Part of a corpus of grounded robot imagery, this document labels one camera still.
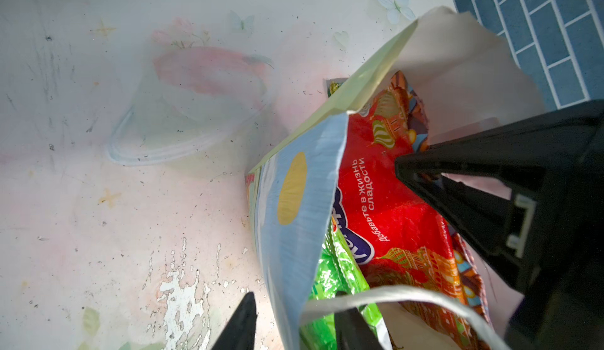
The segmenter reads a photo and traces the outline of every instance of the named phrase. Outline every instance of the green wrapper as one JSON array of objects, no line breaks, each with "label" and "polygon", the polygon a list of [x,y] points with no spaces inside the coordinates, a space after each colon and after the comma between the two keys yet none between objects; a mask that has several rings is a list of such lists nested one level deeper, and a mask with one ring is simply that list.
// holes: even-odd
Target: green wrapper
[{"label": "green wrapper", "polygon": [[[356,294],[369,290],[369,285],[350,253],[342,233],[337,227],[334,232],[333,228],[334,225],[330,226],[325,236],[315,283],[309,299],[329,299],[335,297],[338,291]],[[384,326],[377,306],[369,304],[360,311],[374,334],[377,334],[378,325]],[[337,350],[333,315],[301,326],[299,333],[301,342],[309,350]]]}]

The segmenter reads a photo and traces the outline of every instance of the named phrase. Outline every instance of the white table surface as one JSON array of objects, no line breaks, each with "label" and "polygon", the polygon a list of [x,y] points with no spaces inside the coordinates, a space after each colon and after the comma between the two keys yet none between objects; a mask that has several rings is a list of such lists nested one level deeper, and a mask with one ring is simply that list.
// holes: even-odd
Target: white table surface
[{"label": "white table surface", "polygon": [[[410,0],[418,16],[443,4]],[[231,31],[231,10],[255,16],[252,35]],[[274,61],[280,130],[264,130],[276,141],[327,99],[324,79],[349,76],[410,23],[389,24],[376,0],[0,0],[1,348],[210,348],[247,290],[255,348],[281,348],[243,182],[271,147],[263,128],[157,165],[106,155],[167,51],[151,34],[177,17],[207,29],[209,46]],[[345,51],[336,31],[349,34]],[[162,299],[171,271],[180,284]]]}]

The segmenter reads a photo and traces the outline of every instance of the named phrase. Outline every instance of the peeling paint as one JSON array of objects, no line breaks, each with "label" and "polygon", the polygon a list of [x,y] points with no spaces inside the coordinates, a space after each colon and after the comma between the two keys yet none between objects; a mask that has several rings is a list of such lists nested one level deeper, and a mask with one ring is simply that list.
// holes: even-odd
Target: peeling paint
[{"label": "peeling paint", "polygon": [[212,289],[208,287],[207,283],[204,283],[204,299],[208,299],[208,294],[210,293],[210,291],[212,291]]},{"label": "peeling paint", "polygon": [[147,279],[145,279],[145,283],[143,283],[143,290],[145,289],[145,287],[147,287],[147,282],[151,281],[151,273],[153,273],[153,253],[155,251],[151,252],[151,256],[149,258],[149,272],[147,273]]},{"label": "peeling paint", "polygon": [[171,278],[171,280],[163,282],[159,286],[159,290],[163,295],[158,301],[165,300],[167,304],[164,323],[162,324],[162,327],[165,326],[167,328],[165,333],[165,350],[175,350],[178,345],[178,339],[183,335],[185,338],[188,337],[189,332],[193,328],[193,320],[197,316],[203,316],[204,308],[202,305],[204,301],[203,299],[200,299],[198,302],[195,301],[195,292],[199,285],[199,270],[197,271],[193,285],[189,286],[185,284],[184,288],[180,286],[180,281],[184,277],[184,270],[180,267],[169,271],[167,277]]},{"label": "peeling paint", "polygon": [[206,350],[208,348],[208,345],[210,344],[210,333],[212,333],[211,329],[208,329],[208,331],[205,334],[204,340],[201,342],[201,346],[199,347],[199,350]]},{"label": "peeling paint", "polygon": [[216,278],[218,278],[218,274],[220,273],[220,255],[221,255],[221,245],[218,244],[218,250],[216,251]]},{"label": "peeling paint", "polygon": [[199,335],[197,336],[197,339],[195,340],[195,342],[191,346],[191,349],[194,349],[195,346],[197,346],[197,344],[199,343],[200,340],[201,340],[201,333],[199,333]]}]

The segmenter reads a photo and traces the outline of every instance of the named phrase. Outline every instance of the candy wrapper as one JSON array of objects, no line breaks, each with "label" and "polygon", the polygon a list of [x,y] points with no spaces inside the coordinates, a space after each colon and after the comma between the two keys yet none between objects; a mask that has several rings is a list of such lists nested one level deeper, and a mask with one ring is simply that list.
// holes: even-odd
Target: candy wrapper
[{"label": "candy wrapper", "polygon": [[[422,101],[397,71],[390,84],[349,118],[333,212],[370,286],[412,285],[474,307],[488,321],[482,279],[464,242],[443,217],[404,184],[394,160],[427,148]],[[472,280],[462,273],[473,273]],[[428,303],[403,306],[464,350],[486,349],[470,325]]]},{"label": "candy wrapper", "polygon": [[[397,71],[406,80],[392,87],[390,77],[402,77]],[[410,99],[413,94],[405,81],[421,98],[420,106],[416,107],[417,99],[414,103]],[[383,92],[377,100],[376,92]],[[300,346],[301,314],[315,281],[330,217],[332,212],[338,214],[337,199],[343,200],[346,215],[356,215],[354,220],[346,216],[347,227],[359,226],[354,232],[369,244],[355,249],[352,230],[347,233],[346,225],[338,223],[348,236],[351,254],[364,263],[369,285],[419,283],[441,292],[450,286],[449,295],[464,300],[460,277],[454,275],[459,270],[447,225],[396,179],[393,157],[420,150],[431,137],[450,138],[473,123],[492,120],[505,125],[542,112],[535,85],[514,64],[507,44],[469,14],[437,8],[382,46],[246,177],[255,249],[284,347]],[[358,120],[363,122],[359,127]],[[422,125],[427,134],[422,133]],[[354,144],[347,141],[357,131],[362,138]],[[364,195],[359,195],[361,185]],[[378,214],[377,207],[388,216]],[[396,226],[407,220],[412,223],[407,233],[397,233]],[[367,269],[383,263],[394,265],[392,280],[387,274],[391,271]],[[429,316],[434,311],[419,313]],[[463,319],[445,316],[424,321],[455,326],[470,345],[478,343]],[[465,346],[462,339],[457,343]]]},{"label": "candy wrapper", "polygon": [[[316,271],[315,283],[309,299],[329,299],[338,291],[355,294],[369,290],[365,277],[350,253],[346,240],[335,220],[325,236]],[[377,336],[384,349],[391,349],[388,331],[375,304],[360,309],[366,323]],[[333,315],[325,316],[300,328],[300,339],[308,350],[337,350]]]}]

